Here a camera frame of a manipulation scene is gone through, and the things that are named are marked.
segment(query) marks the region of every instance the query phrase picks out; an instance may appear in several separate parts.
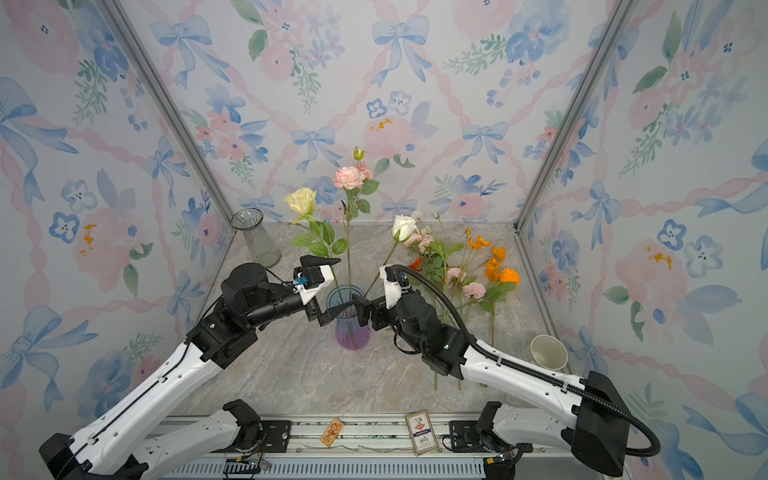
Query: painted bow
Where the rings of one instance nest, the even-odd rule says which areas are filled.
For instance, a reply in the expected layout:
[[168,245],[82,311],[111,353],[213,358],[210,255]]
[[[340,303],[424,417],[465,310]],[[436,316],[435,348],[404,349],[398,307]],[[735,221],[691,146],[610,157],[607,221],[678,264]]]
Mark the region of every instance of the painted bow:
[[413,47],[411,47],[409,42],[412,41],[417,45],[424,45],[427,41],[428,34],[429,20],[424,15],[419,15],[408,23],[398,23],[397,25],[386,20],[373,24],[373,41],[377,45],[386,45],[392,42],[392,52],[389,57],[389,67],[386,70],[381,70],[377,73],[371,80],[371,85],[377,84],[379,88],[381,88],[386,75],[400,66],[400,61],[402,60],[400,38],[404,41],[402,49],[406,51],[406,57],[411,64],[413,72],[417,77],[421,78],[422,81],[426,82],[426,78],[424,78],[424,69],[432,67],[432,64],[419,57],[416,52],[413,51]]
[[38,109],[32,103],[27,92],[15,80],[8,77],[0,78],[0,135],[8,142],[8,145],[13,148],[24,163],[27,164],[29,169],[22,185],[24,202],[27,205],[32,203],[33,197],[45,201],[33,173],[38,165],[38,156],[35,153],[35,149],[32,148],[24,137],[4,125],[6,121],[23,134],[49,147],[71,154],[80,153],[62,141],[67,136],[66,128],[38,128],[14,120],[15,118],[31,117],[37,113]]
[[321,152],[323,152],[323,155],[328,159],[330,163],[336,165],[337,167],[339,166],[338,160],[341,158],[341,155],[334,154],[332,151],[323,146],[323,144],[333,145],[336,143],[336,135],[333,133],[333,129],[331,127],[323,127],[318,131],[295,130],[291,132],[290,137],[294,144],[306,144],[310,151],[310,157],[301,162],[296,167],[297,170],[306,172],[306,168],[310,165],[310,162],[317,158],[318,148]]
[[[203,45],[210,45],[213,43],[210,40],[208,24],[200,16],[192,15],[185,24],[177,23],[176,25],[171,25],[166,22],[155,22],[150,25],[150,30],[157,41],[160,42],[160,45],[169,47],[177,41],[179,42],[179,51],[181,51],[185,69],[176,75],[176,79],[174,80],[176,85],[180,84],[184,88],[187,87],[187,75],[189,72],[193,71],[195,67],[194,55],[192,54],[193,51],[215,74],[226,81],[230,80],[222,70],[229,67],[230,64],[208,55],[199,46],[193,43],[197,42]],[[187,39],[190,42],[189,45],[187,45],[184,39]]]
[[[768,140],[763,142],[752,156],[752,166],[757,170],[768,172]],[[696,205],[702,207],[701,212],[699,212],[699,218],[729,208],[734,209],[740,214],[753,214],[754,212],[768,207],[768,182],[760,185],[755,191],[737,201],[735,204],[720,198],[705,198],[697,201]],[[768,270],[768,230],[766,230],[765,235],[763,236],[760,268],[762,270]]]
[[18,337],[11,349],[0,355],[0,388],[8,388],[22,373],[24,361],[30,366],[43,372],[51,380],[45,387],[43,401],[45,411],[50,412],[54,400],[63,400],[54,377],[58,371],[58,360],[50,353],[30,352],[32,347],[39,349],[54,349],[62,346],[73,346],[98,336],[96,333],[84,333],[88,328],[85,320],[74,329],[54,337],[44,339],[50,332],[61,324],[61,317],[44,305],[29,310],[24,319],[24,335]]
[[594,345],[592,344],[592,335],[589,334],[589,330],[587,329],[586,325],[582,326],[578,330],[578,337],[581,339],[581,343],[584,344],[584,346],[578,350],[574,350],[568,342],[564,341],[563,343],[565,344],[565,349],[568,352],[573,353],[577,359],[587,359],[587,361],[584,363],[584,373],[582,373],[581,376],[587,378],[591,370],[594,370],[597,373],[602,373],[603,375],[607,375],[608,364],[601,356],[598,355],[597,349],[594,348]]
[[605,215],[605,221],[613,223],[614,220],[621,215],[621,202],[610,198],[605,193],[605,186],[603,182],[595,180],[592,182],[592,186],[589,188],[589,196],[595,199],[587,213],[571,212],[573,216],[572,222],[583,218],[585,220],[592,220],[593,217],[597,217],[594,221],[594,228],[592,229],[592,248],[594,250],[595,242],[603,243],[603,215]]
[[414,210],[416,210],[418,205],[419,202],[415,198],[406,200],[404,202],[387,201],[382,203],[382,210],[385,212],[392,212],[395,215],[409,215],[412,214]]
[[504,152],[499,150],[492,142],[491,139],[501,140],[507,134],[507,128],[509,125],[505,121],[500,121],[492,127],[479,127],[478,125],[469,125],[462,130],[462,138],[464,140],[475,139],[475,144],[472,145],[472,151],[469,155],[459,158],[453,162],[454,165],[462,166],[468,158],[474,157],[480,153],[482,148],[483,138],[485,138],[485,151],[488,152],[488,156],[493,160],[493,163],[498,163],[498,156]]
[[192,320],[190,319],[190,301],[187,299],[205,293],[203,290],[200,290],[200,282],[195,283],[191,289],[187,290],[191,284],[192,280],[190,280],[190,276],[187,272],[182,270],[181,273],[179,273],[179,286],[176,288],[176,293],[170,298],[170,302],[168,302],[168,306],[165,309],[169,314],[176,316],[179,306],[183,308],[184,311],[187,312],[186,325],[188,332],[192,329]]
[[175,164],[173,162],[166,161],[174,156],[174,151],[170,148],[170,143],[166,137],[160,137],[160,141],[157,142],[157,151],[153,156],[147,159],[147,173],[150,177],[157,178],[160,172],[163,172],[165,180],[168,180],[168,208],[176,207],[176,200],[174,199],[174,176],[170,174],[173,170],[182,177],[189,177],[189,173],[184,169],[187,166],[187,162],[180,162]]
[[283,215],[271,210],[275,207],[275,200],[270,195],[262,195],[258,198],[241,197],[237,199],[237,203],[243,208],[256,208],[263,214],[272,217],[276,222],[283,221]]

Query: yellow rose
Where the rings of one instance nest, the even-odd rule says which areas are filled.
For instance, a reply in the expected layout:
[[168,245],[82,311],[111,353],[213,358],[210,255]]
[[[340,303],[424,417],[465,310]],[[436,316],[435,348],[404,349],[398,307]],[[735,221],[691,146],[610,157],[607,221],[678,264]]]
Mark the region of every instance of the yellow rose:
[[304,187],[283,198],[283,201],[297,214],[311,215],[315,211],[316,195],[317,192]]

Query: clear glass vase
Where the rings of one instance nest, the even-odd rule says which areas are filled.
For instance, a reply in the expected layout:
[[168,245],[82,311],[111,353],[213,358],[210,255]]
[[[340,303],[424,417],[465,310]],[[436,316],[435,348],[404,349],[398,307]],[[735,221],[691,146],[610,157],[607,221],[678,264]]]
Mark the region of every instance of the clear glass vase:
[[[362,290],[355,285],[333,287],[326,300],[326,308],[349,302],[352,295],[362,296]],[[360,326],[357,322],[357,309],[354,306],[344,310],[336,317],[336,341],[344,349],[358,350],[368,345],[371,340],[371,326]]]
[[269,268],[280,261],[280,248],[264,230],[263,220],[258,208],[244,208],[232,217],[232,227],[243,233],[250,259]]

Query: wallpaper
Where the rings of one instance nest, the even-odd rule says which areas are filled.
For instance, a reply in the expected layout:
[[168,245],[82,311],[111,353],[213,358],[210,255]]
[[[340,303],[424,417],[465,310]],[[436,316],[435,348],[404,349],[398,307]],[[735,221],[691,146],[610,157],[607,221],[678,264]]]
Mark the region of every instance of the wallpaper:
[[184,337],[230,241],[89,2],[0,8],[0,477],[115,405]]
[[310,187],[340,220],[360,146],[381,186],[357,220],[382,222],[515,219],[613,4],[122,3],[234,210],[281,221]]
[[524,230],[577,371],[661,440],[633,480],[768,478],[766,24],[641,0]]

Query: painted green leaf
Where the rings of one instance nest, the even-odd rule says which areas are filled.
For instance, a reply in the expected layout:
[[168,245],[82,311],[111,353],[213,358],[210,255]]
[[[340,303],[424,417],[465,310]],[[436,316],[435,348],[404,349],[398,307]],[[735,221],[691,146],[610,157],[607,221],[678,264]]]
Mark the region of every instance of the painted green leaf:
[[310,222],[310,231],[315,235],[317,238],[323,238],[323,224],[320,222],[312,221]]
[[378,177],[380,174],[383,174],[387,171],[389,168],[389,159],[388,158],[380,158],[379,161],[376,162],[376,166],[373,168],[373,176]]
[[307,247],[310,243],[312,243],[314,239],[312,238],[312,235],[309,235],[308,233],[299,233],[294,238],[290,239],[290,244],[294,247]]
[[317,255],[318,257],[328,256],[328,247],[326,247],[322,243],[319,243],[319,242],[310,243],[306,247],[310,249],[310,252],[312,252],[314,255]]
[[138,253],[135,248],[131,248],[131,251],[128,254],[131,255],[132,259],[139,260],[139,259],[144,258],[144,257],[146,257],[147,255],[150,254],[150,252],[152,251],[152,246],[153,245],[154,245],[154,243],[148,243],[148,244],[142,243],[141,244],[141,249],[142,249],[141,253]]
[[632,330],[634,331],[634,334],[637,336],[640,341],[643,341],[643,325],[645,322],[635,322],[634,317],[637,316],[638,313],[643,311],[643,306],[640,305],[640,302],[633,302],[632,306],[629,309],[629,321],[632,325]]
[[335,243],[334,243],[334,244],[331,246],[331,250],[332,250],[332,251],[333,251],[333,252],[334,252],[336,255],[341,255],[342,253],[346,252],[346,247],[347,247],[347,245],[346,245],[346,240],[344,240],[343,238],[339,238],[339,239],[338,239],[338,240],[337,240],[337,241],[336,241],[336,242],[335,242]]
[[639,91],[643,91],[647,88],[655,87],[661,79],[664,77],[664,75],[669,70],[667,67],[656,67],[653,70],[649,71],[643,77],[640,79],[640,81],[635,85],[634,91],[632,91],[633,94],[636,94]]
[[454,243],[450,247],[448,247],[448,251],[445,252],[446,256],[450,255],[451,253],[460,252],[464,250],[464,244],[463,243]]
[[256,6],[249,2],[249,0],[230,0],[230,3],[237,10],[237,14],[246,22],[264,25],[259,11],[256,10]]
[[123,269],[123,281],[134,298],[139,296],[139,272],[132,263],[129,263]]
[[359,202],[357,204],[357,207],[364,214],[370,214],[371,213],[371,204],[368,202],[368,200],[365,200],[364,198],[361,198],[359,200]]
[[362,183],[362,194],[370,195],[379,188],[379,182],[376,180],[368,179]]
[[629,292],[621,285],[612,286],[603,292],[603,296],[617,305],[624,305],[629,301]]
[[266,37],[266,30],[256,30],[251,35],[248,41],[248,53],[250,53],[250,59],[256,60],[261,55],[261,52],[270,44],[270,40]]
[[336,231],[331,227],[331,224],[326,220],[323,222],[323,241],[329,245],[336,239]]
[[664,43],[661,45],[661,54],[672,63],[672,59],[680,47],[680,39],[683,37],[683,24],[680,23],[680,17],[677,12],[672,12],[670,24],[667,27],[667,35],[664,36]]

